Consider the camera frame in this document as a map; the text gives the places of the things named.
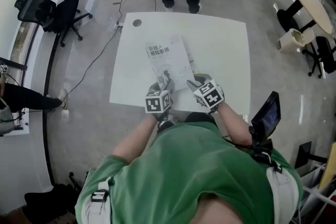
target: buckle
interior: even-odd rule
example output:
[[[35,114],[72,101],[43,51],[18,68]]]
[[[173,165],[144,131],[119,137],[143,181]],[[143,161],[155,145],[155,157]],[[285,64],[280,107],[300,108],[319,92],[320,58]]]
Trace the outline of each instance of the buckle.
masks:
[[[92,202],[106,202],[107,197],[109,196],[109,191],[106,189],[98,190],[92,193],[91,201]]]

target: glove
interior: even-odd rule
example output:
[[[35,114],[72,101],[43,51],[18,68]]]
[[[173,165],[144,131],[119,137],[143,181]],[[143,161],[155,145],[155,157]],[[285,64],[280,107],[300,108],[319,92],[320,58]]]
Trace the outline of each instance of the glove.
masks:
[[[197,102],[215,112],[219,103],[225,100],[222,88],[208,74],[195,74],[196,82],[187,80],[188,87],[192,90]]]
[[[151,113],[159,122],[168,115],[173,104],[171,96],[174,90],[174,82],[167,75],[166,78],[164,84],[156,82],[151,85],[145,97],[146,113]]]

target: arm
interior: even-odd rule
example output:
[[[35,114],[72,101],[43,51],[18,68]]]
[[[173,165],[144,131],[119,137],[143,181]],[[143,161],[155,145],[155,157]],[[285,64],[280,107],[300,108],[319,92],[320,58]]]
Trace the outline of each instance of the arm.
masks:
[[[249,125],[225,102],[218,105],[217,112],[235,144],[249,146],[252,145],[252,136],[248,130]]]
[[[116,146],[112,155],[121,157],[128,163],[131,163],[144,151],[156,122],[157,120],[153,115],[147,114],[135,130]]]
[[[5,85],[6,85],[5,75],[1,74],[1,77],[0,77],[0,97],[4,96]]]

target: desk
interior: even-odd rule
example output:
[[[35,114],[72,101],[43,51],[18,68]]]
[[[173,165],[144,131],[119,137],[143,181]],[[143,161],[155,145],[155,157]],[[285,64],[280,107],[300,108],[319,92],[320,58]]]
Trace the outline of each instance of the desk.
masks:
[[[313,20],[299,29],[299,26],[293,16],[302,7],[305,7]],[[304,30],[315,24],[318,24],[327,34],[330,34],[332,31],[332,25],[328,14],[319,0],[296,0],[287,10],[280,9],[277,12],[277,17],[286,32],[290,28],[294,28],[302,33]]]
[[[133,22],[139,19],[141,25]],[[127,13],[114,65],[110,102],[144,106],[156,82],[145,51],[148,41],[180,34],[199,72],[223,88],[225,101],[240,115],[250,109],[250,60],[246,25],[234,20],[187,13]],[[173,109],[208,112],[190,89],[174,93]]]

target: office chair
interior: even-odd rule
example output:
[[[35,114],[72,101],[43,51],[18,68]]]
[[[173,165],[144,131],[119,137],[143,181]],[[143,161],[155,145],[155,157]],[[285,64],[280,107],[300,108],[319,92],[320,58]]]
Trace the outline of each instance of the office chair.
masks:
[[[329,41],[325,37],[316,37],[316,42],[318,45],[318,53],[316,53],[315,48],[312,44],[311,48],[313,52],[307,51],[304,49],[302,51],[303,54],[308,54],[313,58],[314,64],[311,72],[308,73],[308,76],[311,76],[314,73],[316,66],[319,68],[320,74],[319,78],[322,77],[322,70],[320,67],[320,62],[323,62],[323,69],[327,73],[333,73],[336,70],[336,62],[334,60],[334,56],[332,55],[336,51],[336,46],[331,49]]]
[[[78,40],[83,40],[74,23],[87,16],[92,18],[90,13],[85,13],[75,18],[76,12],[80,13],[80,10],[77,9],[78,1],[64,0],[56,5],[51,0],[17,0],[14,6],[19,10],[18,20],[39,24],[44,32],[60,34],[61,47],[64,47],[64,39],[69,28],[72,28],[76,33]]]

